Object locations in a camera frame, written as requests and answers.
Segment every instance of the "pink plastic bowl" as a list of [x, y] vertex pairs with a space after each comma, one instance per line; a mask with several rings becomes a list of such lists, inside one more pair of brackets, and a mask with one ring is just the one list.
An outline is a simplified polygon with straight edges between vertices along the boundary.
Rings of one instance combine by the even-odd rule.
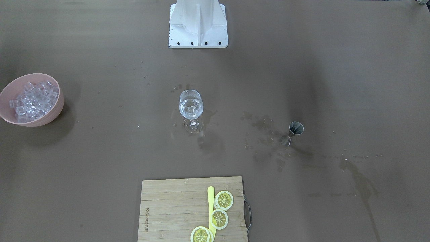
[[[15, 117], [15, 110], [9, 107], [9, 101], [14, 100], [20, 93], [22, 93], [22, 91], [24, 90], [24, 85], [27, 82], [31, 82], [36, 85], [37, 83], [46, 80], [50, 81], [53, 85], [59, 88], [60, 92], [58, 94], [57, 102], [54, 104], [52, 109], [44, 116], [31, 122], [17, 123]], [[60, 88], [60, 85], [52, 76], [42, 73], [33, 73], [17, 78], [13, 82], [9, 83], [9, 85], [7, 85], [0, 93], [0, 116], [7, 122], [20, 126], [36, 127], [45, 125], [58, 117], [58, 115], [61, 113], [61, 110], [63, 110], [63, 106], [64, 95], [63, 91]]]

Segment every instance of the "clear liquid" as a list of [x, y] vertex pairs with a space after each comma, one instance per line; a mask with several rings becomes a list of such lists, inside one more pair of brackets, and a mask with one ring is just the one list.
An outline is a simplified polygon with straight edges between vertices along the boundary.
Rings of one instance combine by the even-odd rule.
[[187, 119], [196, 119], [203, 112], [203, 103], [197, 99], [187, 99], [179, 104], [179, 111]]

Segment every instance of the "bowl rim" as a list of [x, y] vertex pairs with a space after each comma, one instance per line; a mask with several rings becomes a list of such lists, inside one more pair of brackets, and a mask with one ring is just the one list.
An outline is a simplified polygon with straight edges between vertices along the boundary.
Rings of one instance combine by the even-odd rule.
[[[4, 90], [6, 90], [6, 89], [7, 89], [7, 87], [8, 87], [9, 85], [11, 85], [14, 81], [16, 81], [16, 80], [18, 80], [18, 79], [20, 79], [20, 78], [23, 78], [23, 77], [26, 77], [26, 76], [29, 76], [29, 75], [35, 75], [35, 74], [36, 74], [36, 75], [41, 74], [41, 75], [45, 75], [45, 76], [48, 76], [48, 77], [52, 78], [52, 79], [55, 81], [56, 86], [58, 87], [58, 98], [60, 97], [60, 95], [61, 95], [61, 88], [60, 88], [60, 84], [58, 84], [58, 82], [57, 82], [57, 80], [56, 80], [55, 78], [53, 78], [52, 76], [50, 76], [50, 75], [48, 75], [48, 74], [45, 74], [45, 73], [30, 73], [30, 74], [26, 74], [26, 75], [23, 75], [23, 76], [20, 76], [20, 77], [16, 78], [15, 80], [11, 81], [9, 84], [7, 84], [7, 85], [3, 88], [3, 90], [0, 92], [0, 96], [1, 96], [1, 94], [4, 92]], [[54, 109], [55, 105], [57, 105], [57, 103], [58, 103], [58, 99], [57, 99], [57, 101], [54, 103], [54, 105], [52, 105], [52, 108], [51, 108], [51, 109], [50, 109], [50, 110], [49, 110], [45, 115], [49, 114], [49, 113]], [[2, 115], [2, 114], [1, 114], [1, 112], [0, 112], [0, 117], [1, 117], [3, 120], [5, 120], [5, 121], [7, 121], [7, 122], [9, 122], [9, 123], [11, 123], [11, 124], [17, 124], [17, 125], [20, 125], [20, 126], [22, 126], [22, 125], [24, 125], [24, 124], [32, 124], [32, 123], [34, 123], [34, 122], [36, 122], [36, 121], [40, 121], [40, 119], [41, 119], [41, 118], [43, 118], [44, 116], [42, 116], [42, 117], [40, 117], [40, 118], [38, 118], [38, 119], [36, 119], [36, 120], [30, 121], [30, 122], [18, 123], [18, 122], [12, 122], [12, 121], [10, 121], [10, 120], [6, 119], [5, 117], [3, 117], [3, 115]]]

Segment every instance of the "metal handle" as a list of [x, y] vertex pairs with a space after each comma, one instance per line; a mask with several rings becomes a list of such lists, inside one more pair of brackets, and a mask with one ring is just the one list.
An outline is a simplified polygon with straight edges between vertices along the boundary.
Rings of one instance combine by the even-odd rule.
[[249, 228], [251, 227], [252, 224], [252, 212], [251, 212], [251, 206], [249, 205], [248, 201], [246, 200], [245, 195], [243, 196], [243, 201], [245, 202], [245, 204], [248, 206], [248, 213], [249, 213], [249, 225], [246, 226], [246, 233], [249, 233]]

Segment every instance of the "bamboo board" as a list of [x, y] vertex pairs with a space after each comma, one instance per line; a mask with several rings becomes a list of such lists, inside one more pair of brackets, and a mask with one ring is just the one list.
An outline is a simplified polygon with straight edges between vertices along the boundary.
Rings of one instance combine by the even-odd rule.
[[197, 226], [209, 227], [207, 188], [234, 197], [228, 225], [214, 242], [248, 242], [243, 216], [242, 177], [212, 177], [142, 182], [138, 242], [188, 242]]

